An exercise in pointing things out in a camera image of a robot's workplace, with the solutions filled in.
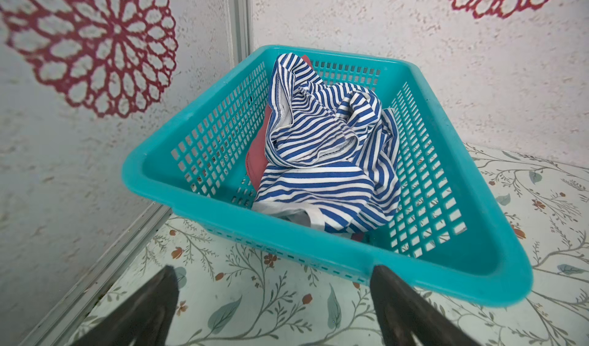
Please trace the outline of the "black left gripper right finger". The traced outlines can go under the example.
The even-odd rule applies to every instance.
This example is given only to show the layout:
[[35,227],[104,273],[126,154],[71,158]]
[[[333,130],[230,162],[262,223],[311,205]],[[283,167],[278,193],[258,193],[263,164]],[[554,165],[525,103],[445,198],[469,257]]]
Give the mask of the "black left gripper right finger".
[[375,266],[371,297],[385,345],[476,345],[386,266]]

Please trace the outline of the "blue white striped tank top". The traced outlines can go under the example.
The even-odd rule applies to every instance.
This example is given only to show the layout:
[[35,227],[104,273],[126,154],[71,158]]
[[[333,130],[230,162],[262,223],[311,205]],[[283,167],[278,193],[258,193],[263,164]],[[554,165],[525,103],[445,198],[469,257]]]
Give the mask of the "blue white striped tank top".
[[327,233],[391,222],[401,197],[400,135],[374,91],[326,84],[300,56],[275,62],[268,93],[267,166],[252,208]]

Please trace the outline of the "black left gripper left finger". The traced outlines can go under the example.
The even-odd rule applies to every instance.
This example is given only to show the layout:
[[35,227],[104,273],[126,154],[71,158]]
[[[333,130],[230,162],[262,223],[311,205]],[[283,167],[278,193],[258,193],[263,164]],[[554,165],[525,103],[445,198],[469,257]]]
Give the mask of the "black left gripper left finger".
[[74,345],[164,345],[179,287],[176,272],[165,266]]

